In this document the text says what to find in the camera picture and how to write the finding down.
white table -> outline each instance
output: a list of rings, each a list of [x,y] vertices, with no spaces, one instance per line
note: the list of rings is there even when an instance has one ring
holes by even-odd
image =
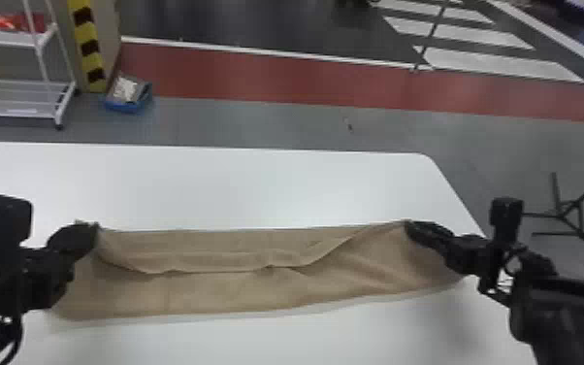
[[[30,246],[76,218],[119,229],[415,218],[480,233],[420,154],[0,143],[0,193],[34,204]],[[35,313],[14,364],[534,364],[506,309],[474,284],[263,314],[73,323]]]

cable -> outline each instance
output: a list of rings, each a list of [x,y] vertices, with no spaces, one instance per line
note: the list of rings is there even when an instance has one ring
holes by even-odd
[[[0,361],[0,365],[9,365],[14,357],[18,354],[18,350],[20,349],[20,344],[22,343],[22,335],[23,335],[23,328],[22,328],[22,318],[20,315],[15,315],[12,317],[12,323],[15,324],[15,331],[14,331],[14,342],[12,343],[12,349],[9,350],[5,358]]]

folded towel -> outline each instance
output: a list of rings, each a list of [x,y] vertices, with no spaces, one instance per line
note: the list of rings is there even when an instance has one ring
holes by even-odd
[[[100,228],[57,304],[71,319],[269,311],[443,287],[460,277],[405,222],[233,231]]]

tripod stand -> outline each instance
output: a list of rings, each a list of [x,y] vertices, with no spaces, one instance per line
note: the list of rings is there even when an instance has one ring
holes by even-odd
[[[524,213],[523,215],[557,219],[567,225],[571,231],[534,232],[533,236],[576,236],[584,241],[584,193],[574,200],[562,200],[556,173],[550,175],[550,183],[552,184],[552,199],[555,203],[554,209],[544,213]],[[577,211],[577,225],[568,218],[573,211]]]

gray floor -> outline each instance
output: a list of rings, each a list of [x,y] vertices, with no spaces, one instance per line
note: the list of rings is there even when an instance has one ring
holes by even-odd
[[[331,149],[421,152],[431,156],[489,233],[487,210],[496,196],[549,208],[547,175],[557,171],[568,197],[584,190],[584,123],[349,107],[156,98],[141,115],[100,107],[95,96],[76,99],[68,125],[0,119],[0,141]],[[584,244],[575,239],[522,239],[555,258],[562,271],[584,278]]]

